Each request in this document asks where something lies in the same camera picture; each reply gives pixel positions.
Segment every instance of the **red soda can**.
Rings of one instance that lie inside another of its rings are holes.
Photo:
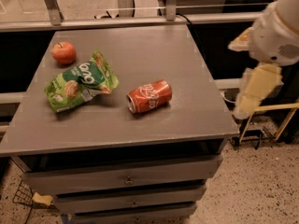
[[[127,95],[131,112],[143,113],[163,105],[172,98],[172,90],[165,80],[158,80],[132,90]]]

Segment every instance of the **red apple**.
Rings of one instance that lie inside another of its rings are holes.
[[[62,41],[54,45],[52,56],[60,64],[70,64],[76,60],[76,50],[71,43]]]

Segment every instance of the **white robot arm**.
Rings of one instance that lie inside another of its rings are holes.
[[[229,49],[248,50],[260,62],[243,74],[235,102],[234,116],[246,119],[280,82],[280,66],[299,61],[299,0],[271,3]]]

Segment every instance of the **can label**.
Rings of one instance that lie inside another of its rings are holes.
[[[172,90],[165,80],[159,80],[134,89],[127,95],[132,113],[143,113],[169,102]]]

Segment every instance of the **chip bag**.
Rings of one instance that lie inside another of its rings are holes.
[[[99,50],[91,59],[55,77],[45,88],[50,105],[62,112],[90,101],[95,95],[109,94],[119,81]]]

